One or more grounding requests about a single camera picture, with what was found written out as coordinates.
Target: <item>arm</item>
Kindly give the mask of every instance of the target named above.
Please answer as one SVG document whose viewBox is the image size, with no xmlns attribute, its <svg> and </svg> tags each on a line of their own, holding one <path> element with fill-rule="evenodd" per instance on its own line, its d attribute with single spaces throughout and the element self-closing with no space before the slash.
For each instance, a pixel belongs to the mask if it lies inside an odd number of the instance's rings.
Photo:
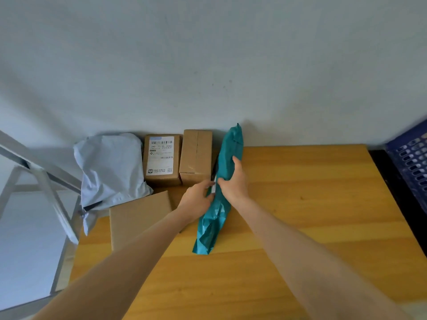
<svg viewBox="0 0 427 320">
<path fill-rule="evenodd" d="M 313 319 L 408 319 L 387 296 L 302 232 L 249 198 L 240 161 L 231 180 L 218 179 L 222 193 L 248 223 Z"/>
<path fill-rule="evenodd" d="M 209 208 L 214 195 L 205 198 L 204 190 L 212 184 L 189 188 L 176 210 L 68 286 L 33 320 L 121 319 L 174 237 Z"/>
</svg>

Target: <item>purple plastic basket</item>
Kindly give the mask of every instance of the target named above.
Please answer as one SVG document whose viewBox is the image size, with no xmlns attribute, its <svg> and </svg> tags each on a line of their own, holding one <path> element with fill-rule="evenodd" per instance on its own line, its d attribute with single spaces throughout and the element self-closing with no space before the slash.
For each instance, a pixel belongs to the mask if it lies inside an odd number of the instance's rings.
<svg viewBox="0 0 427 320">
<path fill-rule="evenodd" d="M 388 142 L 386 151 L 427 213 L 427 120 Z"/>
</svg>

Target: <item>person's left hand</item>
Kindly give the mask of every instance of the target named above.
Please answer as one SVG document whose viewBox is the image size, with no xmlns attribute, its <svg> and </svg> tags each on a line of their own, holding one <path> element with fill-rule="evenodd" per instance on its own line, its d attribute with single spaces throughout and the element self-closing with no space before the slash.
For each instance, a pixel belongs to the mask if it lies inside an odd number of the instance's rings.
<svg viewBox="0 0 427 320">
<path fill-rule="evenodd" d="M 178 210 L 181 210 L 188 217 L 188 222 L 193 222 L 201 217 L 208 210 L 214 200 L 214 193 L 205 197 L 205 189 L 215 184 L 210 180 L 205 180 L 189 187 L 182 196 L 178 204 Z"/>
</svg>

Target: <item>wooden table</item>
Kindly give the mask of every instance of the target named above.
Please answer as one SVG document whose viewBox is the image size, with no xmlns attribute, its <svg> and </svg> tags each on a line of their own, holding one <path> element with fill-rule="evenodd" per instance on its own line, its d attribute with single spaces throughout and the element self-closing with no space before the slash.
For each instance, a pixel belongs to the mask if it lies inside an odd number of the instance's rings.
<svg viewBox="0 0 427 320">
<path fill-rule="evenodd" d="M 397 302 L 427 299 L 427 259 L 365 146 L 245 147 L 253 199 L 325 244 Z M 176 205 L 185 188 L 170 188 Z M 125 319 L 283 319 L 304 314 L 249 227 L 232 210 L 208 256 L 179 234 Z M 111 252 L 109 219 L 81 237 L 71 279 Z"/>
</svg>

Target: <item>person's right hand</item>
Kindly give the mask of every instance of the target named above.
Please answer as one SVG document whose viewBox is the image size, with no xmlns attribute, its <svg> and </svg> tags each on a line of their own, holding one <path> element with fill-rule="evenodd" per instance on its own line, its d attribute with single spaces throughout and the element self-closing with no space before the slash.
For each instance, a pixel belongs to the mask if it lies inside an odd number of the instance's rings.
<svg viewBox="0 0 427 320">
<path fill-rule="evenodd" d="M 243 171 L 242 163 L 236 156 L 233 156 L 234 173 L 229 181 L 224 180 L 222 177 L 218 179 L 218 184 L 221 187 L 222 194 L 232 206 L 236 205 L 242 200 L 249 198 L 248 186 L 246 183 L 246 174 Z"/>
</svg>

